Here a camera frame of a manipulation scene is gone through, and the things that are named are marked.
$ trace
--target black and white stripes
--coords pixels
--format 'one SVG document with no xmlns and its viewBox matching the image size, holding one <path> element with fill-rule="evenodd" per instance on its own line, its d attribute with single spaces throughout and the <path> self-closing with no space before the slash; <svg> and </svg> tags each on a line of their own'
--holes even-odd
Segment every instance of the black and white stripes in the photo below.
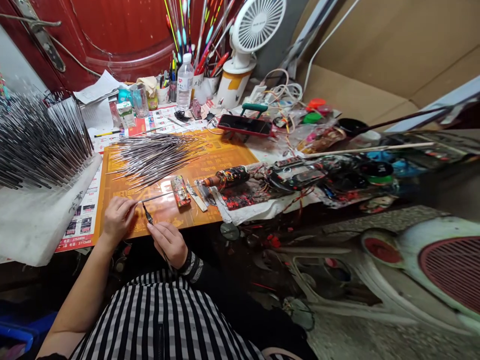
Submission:
<svg viewBox="0 0 480 360">
<path fill-rule="evenodd" d="M 264 359 L 212 299 L 168 270 L 142 275 L 112 298 L 72 359 Z"/>
</svg>

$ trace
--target milk carton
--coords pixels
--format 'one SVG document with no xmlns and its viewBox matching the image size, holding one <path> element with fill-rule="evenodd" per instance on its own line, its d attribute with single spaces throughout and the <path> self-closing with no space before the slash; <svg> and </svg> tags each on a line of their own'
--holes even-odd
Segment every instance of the milk carton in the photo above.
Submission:
<svg viewBox="0 0 480 360">
<path fill-rule="evenodd" d="M 116 109 L 118 110 L 118 115 L 120 115 L 121 123 L 124 129 L 129 129 L 136 126 L 132 105 L 129 102 L 117 104 Z"/>
</svg>

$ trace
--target water bottle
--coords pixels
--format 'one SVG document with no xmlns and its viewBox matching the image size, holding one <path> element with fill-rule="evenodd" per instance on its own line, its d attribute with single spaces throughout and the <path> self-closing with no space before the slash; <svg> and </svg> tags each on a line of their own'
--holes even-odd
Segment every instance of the water bottle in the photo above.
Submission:
<svg viewBox="0 0 480 360">
<path fill-rule="evenodd" d="M 190 96 L 194 85 L 194 67 L 191 64 L 192 54 L 183 54 L 183 63 L 177 72 L 176 105 L 186 111 L 190 108 Z"/>
</svg>

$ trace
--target green handle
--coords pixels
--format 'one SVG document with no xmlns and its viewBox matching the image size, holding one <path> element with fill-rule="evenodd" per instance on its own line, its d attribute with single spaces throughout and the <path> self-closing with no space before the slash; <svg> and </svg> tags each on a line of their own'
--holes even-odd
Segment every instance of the green handle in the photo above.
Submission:
<svg viewBox="0 0 480 360">
<path fill-rule="evenodd" d="M 269 107 L 267 105 L 261 105 L 261 104 L 251 104 L 251 103 L 244 103 L 241 108 L 243 109 L 240 116 L 244 115 L 245 110 L 253 110 L 253 111 L 258 111 L 257 119 L 260 117 L 260 115 L 267 111 Z"/>
</svg>

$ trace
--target orange cutting mat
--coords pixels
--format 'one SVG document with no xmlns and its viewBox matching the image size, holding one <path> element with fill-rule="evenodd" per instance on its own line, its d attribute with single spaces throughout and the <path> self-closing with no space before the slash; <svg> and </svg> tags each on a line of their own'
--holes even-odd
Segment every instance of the orange cutting mat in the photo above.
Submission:
<svg viewBox="0 0 480 360">
<path fill-rule="evenodd" d="M 201 132 L 196 131 L 195 135 L 208 142 L 205 144 L 205 147 L 207 148 L 205 154 L 198 160 L 188 164 L 186 167 L 175 171 L 173 174 L 140 191 L 138 191 L 139 187 L 128 190 L 128 188 L 132 187 L 128 178 L 123 177 L 113 180 L 119 175 L 106 175 L 107 173 L 117 170 L 121 166 L 121 163 L 113 163 L 110 159 L 110 148 L 105 148 L 98 197 L 98 212 L 95 222 L 94 237 L 92 239 L 93 245 L 97 243 L 97 240 L 102 233 L 105 209 L 113 197 L 118 196 L 140 201 L 162 193 L 171 192 L 172 186 L 170 185 L 170 180 L 177 175 L 182 175 L 184 181 L 187 182 L 187 180 L 189 180 L 190 184 L 193 186 L 195 180 L 204 179 L 208 176 L 214 175 L 219 170 L 258 162 L 257 158 L 239 139 L 237 139 L 236 136 L 234 136 L 232 140 L 229 140 L 226 136 L 216 135 L 208 130 Z M 196 187 L 193 189 L 197 194 L 199 193 Z M 172 223 L 179 229 L 215 223 L 222 220 L 222 216 L 215 206 L 210 205 L 206 212 L 202 212 L 193 199 L 191 200 L 190 205 L 178 208 L 174 194 L 165 195 L 148 201 L 145 203 L 145 206 L 151 214 L 154 223 L 166 221 Z M 135 218 L 133 220 L 134 225 L 128 234 L 127 239 L 149 234 L 145 212 L 140 204 L 137 205 L 135 213 Z"/>
</svg>

